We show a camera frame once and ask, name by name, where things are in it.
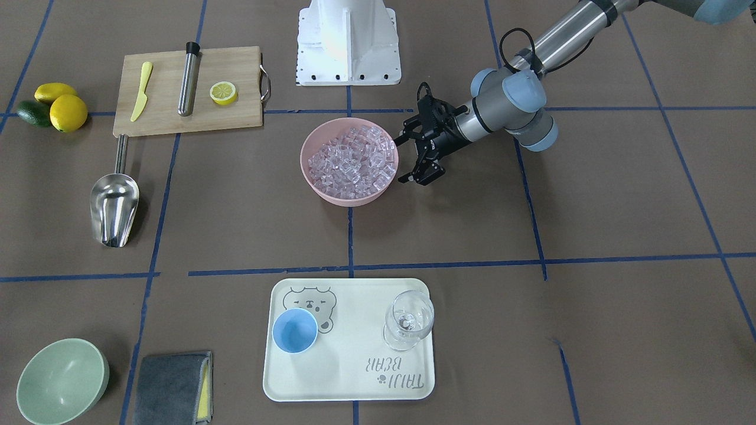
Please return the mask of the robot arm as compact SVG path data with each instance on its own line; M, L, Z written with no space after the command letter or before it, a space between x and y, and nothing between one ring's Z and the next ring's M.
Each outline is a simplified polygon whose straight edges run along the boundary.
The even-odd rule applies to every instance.
M418 157L397 180L429 185L445 174L442 158L500 130L529 151L551 147L559 129L545 110L541 81L578 58L597 34L640 5L640 1L575 2L539 37L526 33L529 45L511 59L502 57L499 69L476 73L465 104L454 106L437 99L428 83L419 84L418 112L404 121L394 139L396 146L412 140Z

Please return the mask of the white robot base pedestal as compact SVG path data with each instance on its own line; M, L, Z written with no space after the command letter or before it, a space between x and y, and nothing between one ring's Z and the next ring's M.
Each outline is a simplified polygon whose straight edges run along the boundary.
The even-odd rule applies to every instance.
M312 1L299 11L298 86L393 86L402 80L395 11L383 1Z

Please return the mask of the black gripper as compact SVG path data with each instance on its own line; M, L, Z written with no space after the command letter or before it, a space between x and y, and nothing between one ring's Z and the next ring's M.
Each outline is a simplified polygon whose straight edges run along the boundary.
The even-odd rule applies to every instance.
M397 181L427 186L446 173L440 159L472 143L462 134L457 123L458 116L469 113L469 108L453 107L445 100L423 96L418 100L418 110L419 116L405 119L402 130L393 140L397 148L409 140L415 140L418 151L413 169L398 177Z

